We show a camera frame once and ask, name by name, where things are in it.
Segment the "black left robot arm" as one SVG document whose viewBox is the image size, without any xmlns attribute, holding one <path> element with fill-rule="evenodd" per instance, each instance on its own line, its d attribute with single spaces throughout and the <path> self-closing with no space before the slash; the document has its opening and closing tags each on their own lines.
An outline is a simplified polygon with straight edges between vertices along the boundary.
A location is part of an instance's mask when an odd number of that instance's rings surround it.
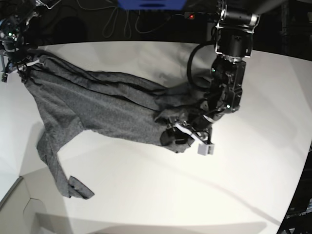
<svg viewBox="0 0 312 234">
<path fill-rule="evenodd" d="M 195 47 L 188 58 L 187 84 L 168 90 L 174 96 L 184 96 L 185 100 L 158 116 L 167 123 L 167 129 L 160 137 L 162 146 L 196 142 L 199 154 L 205 156 L 213 153 L 212 125 L 224 115 L 239 110 L 245 58 L 251 56 L 253 35 L 260 16 L 280 4 L 279 0 L 218 1 L 214 35 L 210 41 Z M 216 53 L 210 74 L 194 77 L 194 56 L 208 45 L 213 45 Z"/>
</svg>

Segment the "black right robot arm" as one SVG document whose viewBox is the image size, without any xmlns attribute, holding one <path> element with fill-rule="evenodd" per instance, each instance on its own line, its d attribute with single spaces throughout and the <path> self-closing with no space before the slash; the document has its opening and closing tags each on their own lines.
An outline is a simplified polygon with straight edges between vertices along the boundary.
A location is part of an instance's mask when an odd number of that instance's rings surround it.
<svg viewBox="0 0 312 234">
<path fill-rule="evenodd" d="M 0 20 L 2 82 L 7 82 L 10 73 L 26 66 L 31 61 L 28 51 L 37 49 L 24 39 L 31 20 L 39 17 L 44 7 L 51 10 L 58 3 L 58 0 L 22 0 L 12 14 Z"/>
</svg>

